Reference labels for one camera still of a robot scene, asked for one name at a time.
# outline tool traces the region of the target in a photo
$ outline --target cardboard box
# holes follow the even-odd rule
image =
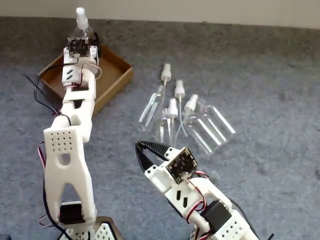
[[[39,73],[42,83],[61,100],[65,96],[65,90],[61,82],[62,67],[53,68],[47,72],[45,70],[50,66],[63,63],[64,56],[61,54]],[[96,81],[96,99],[93,116],[124,89],[133,77],[132,66],[105,45],[101,45],[99,67],[102,69],[102,76]]]

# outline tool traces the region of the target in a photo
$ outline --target white robotic arm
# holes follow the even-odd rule
[[[157,166],[143,153],[149,150],[164,162]],[[187,147],[140,141],[136,155],[145,176],[165,195],[177,213],[194,224],[190,240],[259,240],[230,199],[208,179],[194,177],[198,163]]]
[[[88,47],[88,38],[79,38]],[[85,161],[84,143],[92,129],[96,98],[95,74],[99,67],[97,46],[89,46],[87,54],[73,54],[64,49],[62,84],[65,96],[61,115],[43,131],[46,165],[44,188],[50,216],[68,229],[77,229],[94,236],[97,209],[91,176]],[[71,184],[80,201],[61,202],[66,184]]]

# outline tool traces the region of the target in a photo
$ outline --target clear plastic bottle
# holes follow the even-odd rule
[[[89,44],[91,44],[94,30],[89,26],[88,18],[86,16],[86,11],[83,7],[76,8],[76,28],[72,33],[72,37],[88,37]]]
[[[149,102],[138,120],[139,130],[149,131],[153,127],[157,115],[160,114],[162,110],[163,88],[162,85],[159,86],[158,90],[151,95]]]
[[[193,94],[184,107],[184,128],[194,138],[207,155],[211,155],[215,149],[223,143],[217,137],[217,133],[210,125],[206,116],[195,112],[198,95]]]
[[[183,124],[207,155],[213,154],[215,149],[222,145],[203,114],[189,112]]]
[[[176,146],[176,125],[178,117],[177,99],[170,98],[169,108],[162,111],[161,117],[156,122],[155,140],[157,142]]]
[[[162,116],[156,122],[155,140],[159,143],[175,147],[175,119],[169,115],[168,109],[162,111]]]
[[[205,122],[214,129],[217,139],[222,144],[227,143],[236,133],[234,128],[215,106],[207,104],[203,99],[199,100],[198,104],[200,105],[199,113],[204,116]]]

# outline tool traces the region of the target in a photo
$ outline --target gray carpet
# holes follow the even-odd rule
[[[148,182],[134,142],[136,120],[172,64],[187,94],[199,93],[236,136],[212,157],[191,141],[200,169],[245,209],[261,240],[316,240],[320,229],[320,31],[207,23],[91,20],[102,41],[134,66],[133,82],[93,119],[85,157],[99,215],[128,240],[185,240],[191,226]],[[55,58],[73,19],[0,18],[0,233],[53,240],[41,228],[43,170],[36,147],[53,121],[34,101],[35,78]],[[175,84],[168,84],[167,96]]]

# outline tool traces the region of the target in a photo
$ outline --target white spray nozzle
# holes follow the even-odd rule
[[[169,82],[171,80],[171,65],[168,63],[164,64],[163,66],[161,80],[164,82]]]
[[[174,97],[170,98],[168,114],[174,118],[178,117],[177,99]]]
[[[89,27],[86,11],[83,7],[76,8],[76,24],[79,29],[85,30]]]
[[[185,104],[184,106],[184,110],[187,111],[192,111],[194,112],[197,106],[197,100],[198,100],[199,96],[198,94],[192,94],[192,96],[190,97],[189,101]]]
[[[175,82],[174,96],[176,98],[183,98],[185,96],[184,81],[181,79]]]

